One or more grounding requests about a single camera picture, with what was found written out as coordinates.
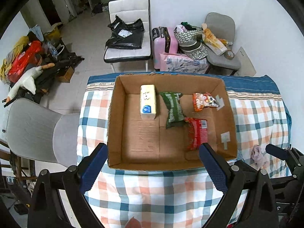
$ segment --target yellow cloth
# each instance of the yellow cloth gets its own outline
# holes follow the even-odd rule
[[[27,36],[22,36],[18,42],[14,45],[14,48],[10,53],[7,54],[6,58],[3,59],[3,64],[0,69],[0,80],[4,83],[9,83],[9,79],[7,79],[7,74],[12,68],[12,64],[15,58],[22,52],[23,47],[27,45],[29,42],[29,38]]]

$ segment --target suitcase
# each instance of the suitcase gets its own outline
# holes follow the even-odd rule
[[[173,28],[158,27],[152,29],[153,37],[153,63],[156,71],[161,68],[161,53],[177,53],[178,42],[174,36]]]

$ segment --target doorway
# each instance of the doorway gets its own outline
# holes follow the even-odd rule
[[[52,0],[39,0],[39,3],[51,25],[61,22]]]

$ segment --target green snack bag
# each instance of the green snack bag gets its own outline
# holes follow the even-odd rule
[[[181,93],[172,92],[161,92],[159,93],[165,102],[167,109],[169,110],[168,119],[166,122],[166,128],[183,126],[184,114],[181,110],[181,105],[179,103],[179,98],[183,95]]]

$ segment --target plaid tablecloth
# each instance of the plaid tablecloth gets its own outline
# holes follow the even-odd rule
[[[78,162],[98,143],[107,143],[108,108],[118,75],[93,76],[88,81],[78,129]],[[285,162],[265,153],[268,143],[282,148],[289,145],[291,118],[276,84],[268,76],[217,77],[225,81],[233,110],[238,159],[256,168],[250,154],[254,145],[261,145],[267,159],[263,168],[270,177],[286,176]],[[240,214],[246,193],[243,191],[230,222]],[[85,196],[105,227],[120,228],[135,217],[143,228],[201,228],[222,192],[215,189],[204,168],[140,172],[114,170],[105,164]]]

